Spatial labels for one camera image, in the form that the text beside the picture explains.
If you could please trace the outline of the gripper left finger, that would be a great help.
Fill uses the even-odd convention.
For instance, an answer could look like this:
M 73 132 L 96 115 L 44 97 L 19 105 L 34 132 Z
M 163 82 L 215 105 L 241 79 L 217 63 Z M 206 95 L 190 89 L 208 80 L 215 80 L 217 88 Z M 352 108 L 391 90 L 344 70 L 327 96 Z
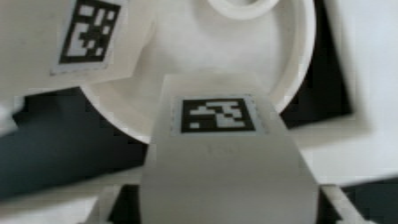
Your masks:
M 78 224 L 142 224 L 135 184 L 115 185 L 103 189 L 87 219 Z

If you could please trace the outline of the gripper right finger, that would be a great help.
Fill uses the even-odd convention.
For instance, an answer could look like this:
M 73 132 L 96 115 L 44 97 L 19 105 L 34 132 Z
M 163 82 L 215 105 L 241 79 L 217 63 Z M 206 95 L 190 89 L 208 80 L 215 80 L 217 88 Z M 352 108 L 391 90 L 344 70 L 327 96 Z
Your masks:
M 364 218 L 341 187 L 334 184 L 320 186 L 316 224 L 376 224 Z

